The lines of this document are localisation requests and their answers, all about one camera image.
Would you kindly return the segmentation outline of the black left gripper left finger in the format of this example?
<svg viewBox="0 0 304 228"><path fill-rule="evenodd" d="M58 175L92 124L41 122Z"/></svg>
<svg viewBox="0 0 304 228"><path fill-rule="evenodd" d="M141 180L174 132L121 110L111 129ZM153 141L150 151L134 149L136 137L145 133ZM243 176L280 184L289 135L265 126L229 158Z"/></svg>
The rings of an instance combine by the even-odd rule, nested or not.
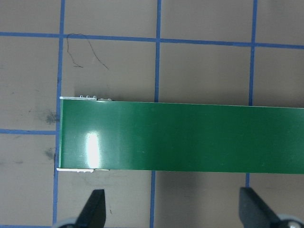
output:
<svg viewBox="0 0 304 228"><path fill-rule="evenodd" d="M78 216L76 228L103 228L105 226L105 191L93 190Z"/></svg>

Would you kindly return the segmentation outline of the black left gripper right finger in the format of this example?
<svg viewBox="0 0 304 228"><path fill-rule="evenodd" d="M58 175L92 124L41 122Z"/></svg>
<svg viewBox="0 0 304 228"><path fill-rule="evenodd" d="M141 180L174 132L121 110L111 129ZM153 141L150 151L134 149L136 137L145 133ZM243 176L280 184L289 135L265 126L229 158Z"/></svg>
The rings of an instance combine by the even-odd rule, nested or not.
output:
<svg viewBox="0 0 304 228"><path fill-rule="evenodd" d="M280 218L250 187L239 190L238 214L245 228L276 228Z"/></svg>

